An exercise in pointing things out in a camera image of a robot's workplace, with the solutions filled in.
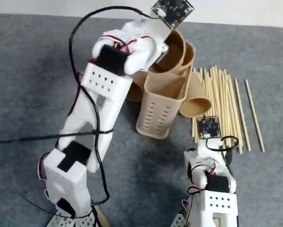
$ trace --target red wire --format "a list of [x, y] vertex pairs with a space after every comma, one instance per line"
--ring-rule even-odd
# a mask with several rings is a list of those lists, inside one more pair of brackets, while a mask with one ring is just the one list
[[[144, 39], [144, 38], [151, 38], [151, 37], [149, 35], [142, 35], [140, 38]], [[137, 39], [130, 40], [127, 44], [121, 46], [120, 50], [123, 50], [124, 48], [128, 47], [131, 43], [134, 43], [134, 42], [137, 42]]]
[[112, 39], [117, 40], [117, 41], [120, 42], [120, 43], [123, 43], [124, 45], [126, 44], [126, 43], [125, 43], [124, 41], [122, 41], [121, 39], [119, 39], [119, 38], [117, 38], [117, 37], [115, 37], [115, 36], [112, 36], [112, 35], [103, 35], [101, 38], [103, 38], [103, 37], [112, 38]]

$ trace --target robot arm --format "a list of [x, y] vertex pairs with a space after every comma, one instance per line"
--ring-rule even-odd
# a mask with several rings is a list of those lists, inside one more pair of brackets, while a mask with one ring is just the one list
[[174, 222], [184, 219], [182, 227], [237, 227], [236, 181], [222, 156], [217, 117], [199, 118], [197, 150], [184, 152], [185, 167], [193, 188], [188, 210], [178, 214]]
[[[159, 0], [152, 8], [153, 17], [159, 18], [126, 23], [122, 29], [104, 33], [94, 45], [92, 59], [80, 84], [95, 102], [99, 96], [104, 97], [102, 106], [98, 107], [101, 160], [110, 145], [112, 129], [132, 84], [130, 75], [147, 70], [167, 51], [165, 39], [192, 10], [186, 0], [179, 3]], [[95, 128], [96, 114], [86, 94], [78, 90], [61, 133], [77, 133], [86, 123]], [[71, 217], [89, 214], [91, 198], [86, 186], [86, 172], [93, 173], [99, 168], [94, 147], [88, 149], [77, 143], [75, 136], [60, 138], [43, 165], [47, 176], [46, 196], [57, 209]]]

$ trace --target brown paper cup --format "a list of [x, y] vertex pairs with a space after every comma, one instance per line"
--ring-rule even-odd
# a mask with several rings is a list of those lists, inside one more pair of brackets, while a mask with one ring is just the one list
[[180, 106], [180, 113], [185, 117], [195, 117], [204, 114], [211, 106], [197, 74], [191, 72], [187, 98]]
[[178, 69], [179, 73], [185, 71], [188, 67], [193, 68], [194, 65], [196, 49], [194, 45], [191, 43], [185, 43], [185, 46], [186, 46], [185, 55], [184, 55], [183, 63]]
[[169, 133], [182, 101], [186, 98], [187, 78], [172, 73], [149, 73], [145, 82], [136, 129], [140, 134], [164, 139]]
[[183, 64], [186, 45], [181, 33], [173, 30], [169, 37], [165, 40], [169, 46], [167, 54], [162, 58], [159, 63], [153, 64], [149, 71], [156, 74], [163, 74], [166, 72], [178, 73], [179, 68]]
[[141, 102], [144, 93], [144, 84], [146, 81], [147, 72], [138, 71], [131, 77], [133, 83], [127, 95], [127, 100], [132, 102]]

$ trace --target wooden skewer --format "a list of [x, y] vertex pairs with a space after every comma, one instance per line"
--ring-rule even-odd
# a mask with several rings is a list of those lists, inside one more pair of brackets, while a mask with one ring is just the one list
[[[221, 71], [222, 73], [222, 99], [223, 99], [223, 122], [224, 122], [224, 136], [228, 136], [228, 101], [227, 101], [227, 92], [226, 92], [226, 78], [224, 75], [224, 71]], [[225, 140], [225, 145], [229, 146], [228, 140]]]
[[212, 86], [214, 92], [214, 100], [215, 100], [215, 114], [220, 115], [220, 100], [219, 100], [219, 91], [217, 86], [217, 77], [215, 74], [214, 67], [212, 68]]
[[[206, 96], [208, 97], [209, 101], [212, 102], [211, 97], [208, 92], [208, 78], [207, 78], [206, 69], [204, 69], [204, 80], [203, 81], [204, 81], [203, 87], [206, 91]], [[211, 116], [211, 108], [206, 112], [206, 116]]]
[[210, 92], [210, 95], [211, 95], [211, 98], [212, 98], [212, 116], [216, 116], [217, 113], [216, 113], [216, 99], [214, 97], [214, 94], [213, 94], [213, 78], [212, 77], [208, 77], [209, 79], [209, 92]]
[[195, 138], [195, 118], [192, 118], [192, 138]]
[[225, 122], [224, 122], [224, 99], [223, 99], [223, 88], [222, 88], [222, 73], [221, 69], [218, 70], [218, 84], [219, 84], [219, 98], [220, 98], [220, 127], [221, 136], [225, 136]]
[[199, 142], [199, 135], [198, 135], [197, 120], [195, 118], [195, 143], [198, 144], [198, 142]]
[[234, 89], [232, 85], [232, 77], [230, 74], [229, 74], [229, 80], [230, 80], [230, 94], [231, 94], [231, 100], [232, 100], [232, 105], [233, 105], [233, 110], [234, 110], [235, 127], [237, 131], [237, 135], [235, 136], [239, 139], [239, 152], [242, 154], [242, 147], [243, 147], [242, 131], [240, 127], [236, 98], [235, 98]]
[[241, 120], [242, 120], [242, 127], [243, 127], [245, 141], [246, 141], [246, 147], [247, 147], [248, 151], [250, 151], [249, 135], [248, 135], [248, 132], [247, 132], [245, 118], [244, 118], [244, 113], [243, 113], [243, 109], [242, 109], [239, 86], [238, 86], [238, 82], [237, 82], [236, 79], [234, 80], [234, 82], [235, 82], [235, 88], [236, 88], [236, 93], [237, 93], [237, 100], [238, 100], [239, 111], [240, 111]]
[[257, 114], [256, 114], [253, 99], [251, 97], [251, 92], [250, 92], [250, 89], [249, 89], [249, 82], [248, 82], [247, 79], [245, 80], [245, 86], [246, 86], [247, 95], [249, 97], [249, 103], [250, 103], [251, 111], [252, 111], [252, 114], [253, 114], [253, 117], [254, 117], [255, 126], [256, 126], [258, 137], [259, 137], [260, 146], [261, 146], [263, 153], [265, 153], [264, 143], [263, 143], [263, 139], [262, 139], [262, 135], [261, 135], [258, 119], [257, 119]]
[[202, 68], [200, 68], [199, 73], [200, 73], [200, 78], [202, 79], [203, 78], [203, 70], [202, 70]]
[[231, 93], [231, 76], [228, 75], [229, 80], [229, 89], [228, 89], [228, 97], [229, 97], [229, 103], [230, 103], [230, 113], [231, 113], [231, 122], [232, 122], [232, 134], [233, 136], [239, 138], [238, 130], [237, 130], [237, 119], [235, 117], [235, 104], [234, 104], [234, 97]]
[[[225, 91], [224, 91], [224, 94], [225, 94], [225, 122], [226, 122], [226, 136], [229, 136], [231, 134], [231, 126], [232, 126], [232, 122], [231, 122], [231, 115], [230, 115], [230, 109], [229, 109], [229, 98], [228, 98], [228, 77], [227, 77], [227, 74], [225, 74], [226, 71], [223, 71], [224, 72], [224, 82], [225, 82]], [[232, 146], [232, 143], [231, 143], [231, 140], [228, 139], [227, 140], [227, 146], [228, 147], [231, 147]]]
[[208, 116], [212, 116], [212, 109], [213, 109], [213, 97], [211, 95], [211, 92], [210, 92], [210, 86], [209, 86], [209, 76], [208, 76], [208, 72], [206, 71], [206, 69], [204, 69], [204, 76], [205, 76], [205, 82], [206, 82], [206, 94], [208, 96], [208, 99], [210, 100], [211, 102], [211, 108], [208, 110]]
[[237, 127], [236, 127], [237, 124], [236, 124], [235, 112], [234, 112], [235, 107], [233, 104], [233, 97], [230, 91], [230, 81], [228, 81], [227, 95], [228, 95], [228, 101], [229, 101], [229, 111], [230, 111], [230, 120], [231, 120], [231, 135], [239, 139]]

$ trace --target bamboo stick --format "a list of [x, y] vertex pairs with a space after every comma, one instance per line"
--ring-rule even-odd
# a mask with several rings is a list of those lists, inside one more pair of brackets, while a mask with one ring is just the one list
[[229, 80], [230, 80], [230, 94], [231, 94], [231, 100], [232, 100], [232, 105], [233, 105], [233, 110], [234, 110], [234, 120], [235, 120], [235, 128], [237, 131], [237, 135], [235, 135], [239, 139], [239, 153], [242, 154], [242, 147], [243, 147], [243, 138], [242, 138], [242, 131], [240, 127], [240, 121], [239, 121], [239, 115], [238, 115], [238, 109], [237, 109], [237, 103], [236, 103], [236, 98], [234, 94], [234, 89], [232, 85], [232, 77], [229, 74]]
[[238, 106], [239, 106], [239, 111], [240, 111], [240, 115], [241, 115], [242, 127], [243, 127], [243, 131], [244, 131], [246, 146], [247, 146], [248, 151], [250, 151], [249, 135], [248, 135], [248, 132], [247, 132], [246, 123], [245, 123], [245, 118], [244, 118], [244, 113], [243, 113], [243, 109], [242, 109], [239, 86], [238, 86], [238, 82], [237, 82], [236, 79], [234, 80], [234, 82], [235, 82], [235, 88], [236, 88], [236, 93], [237, 93]]
[[252, 111], [252, 114], [253, 114], [253, 117], [254, 117], [254, 122], [255, 122], [256, 130], [257, 130], [258, 138], [259, 138], [259, 143], [260, 143], [260, 146], [261, 146], [263, 153], [265, 153], [264, 143], [263, 143], [263, 139], [262, 139], [262, 135], [261, 135], [258, 119], [257, 119], [257, 114], [256, 114], [253, 99], [251, 97], [251, 92], [250, 92], [250, 89], [249, 89], [249, 82], [248, 82], [247, 79], [245, 80], [245, 86], [246, 86], [246, 91], [247, 91], [247, 94], [248, 94], [248, 97], [249, 97], [249, 103], [250, 103], [251, 111]]
[[224, 99], [223, 99], [223, 87], [222, 87], [222, 73], [221, 69], [218, 70], [218, 84], [219, 84], [219, 97], [220, 97], [220, 126], [221, 136], [225, 136], [225, 121], [224, 121]]
[[219, 99], [219, 91], [217, 86], [217, 76], [215, 74], [214, 68], [212, 68], [212, 86], [213, 86], [213, 92], [214, 92], [214, 100], [215, 100], [215, 112], [216, 115], [220, 115], [220, 99]]

